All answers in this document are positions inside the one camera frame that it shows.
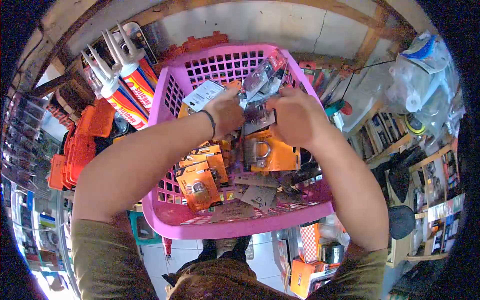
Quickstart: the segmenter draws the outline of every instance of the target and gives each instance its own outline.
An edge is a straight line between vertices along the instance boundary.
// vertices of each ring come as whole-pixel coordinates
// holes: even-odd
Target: left hand
[[[216,124],[214,140],[220,140],[245,122],[237,93],[235,88],[228,89],[204,106]]]

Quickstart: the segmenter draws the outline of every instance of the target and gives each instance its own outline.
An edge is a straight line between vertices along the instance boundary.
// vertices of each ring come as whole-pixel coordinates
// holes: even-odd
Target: silicone sealant tube
[[[147,112],[150,112],[156,84],[152,85],[151,79],[149,79],[151,78],[151,74],[148,74],[141,65],[146,64],[148,66],[148,62],[144,57],[142,57],[140,60],[129,59],[129,57],[123,53],[123,50],[120,48],[110,31],[106,30],[106,32],[107,36],[104,35],[104,39],[112,57],[115,60],[115,66],[117,64],[121,66],[118,70],[118,74],[122,77]]]
[[[109,78],[108,70],[102,71],[98,66],[93,64],[88,55],[82,51],[85,60],[92,68],[97,78],[102,82],[103,87],[101,94],[108,103],[110,103],[120,115],[128,121],[135,129],[141,130],[147,128],[148,114],[144,112],[143,107],[138,103],[128,87],[120,81],[117,76]]]

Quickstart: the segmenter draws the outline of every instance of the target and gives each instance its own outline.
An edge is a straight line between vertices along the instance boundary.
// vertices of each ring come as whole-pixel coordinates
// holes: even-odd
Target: right hand
[[[270,125],[272,134],[293,147],[311,150],[322,131],[330,123],[320,103],[299,89],[282,88],[281,97],[266,103],[267,110],[276,110],[276,124]]]

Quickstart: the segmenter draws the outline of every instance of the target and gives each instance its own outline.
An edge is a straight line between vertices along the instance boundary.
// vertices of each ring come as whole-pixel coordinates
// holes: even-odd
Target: pink plastic basket
[[[183,97],[205,80],[226,83],[245,78],[275,48],[266,44],[219,46],[171,61],[162,69],[158,79],[148,125],[176,118]],[[286,50],[282,53],[288,59],[286,81],[294,88],[304,88],[318,100],[292,56]],[[220,194],[223,199],[227,200],[232,190],[232,187],[222,189]],[[303,190],[308,194],[304,204],[282,204],[268,213],[256,210],[256,215],[248,219],[212,223],[211,215],[194,213],[188,208],[173,169],[170,169],[158,186],[143,198],[142,206],[148,224],[161,236],[170,239],[222,239],[288,228],[333,212],[332,195],[324,180],[318,180]]]

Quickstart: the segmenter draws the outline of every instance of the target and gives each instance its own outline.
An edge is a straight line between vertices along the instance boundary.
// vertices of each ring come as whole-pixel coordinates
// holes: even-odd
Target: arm
[[[338,219],[351,240],[365,251],[386,248],[387,207],[375,177],[312,96],[291,89],[282,89],[281,94],[267,104],[268,109],[276,109],[277,125],[270,127],[273,133],[316,158],[335,198]]]
[[[238,128],[242,110],[228,90],[210,101],[215,138]],[[144,197],[190,150],[212,138],[205,113],[161,123],[130,134],[105,149],[82,171],[73,203],[73,218],[110,223]]]

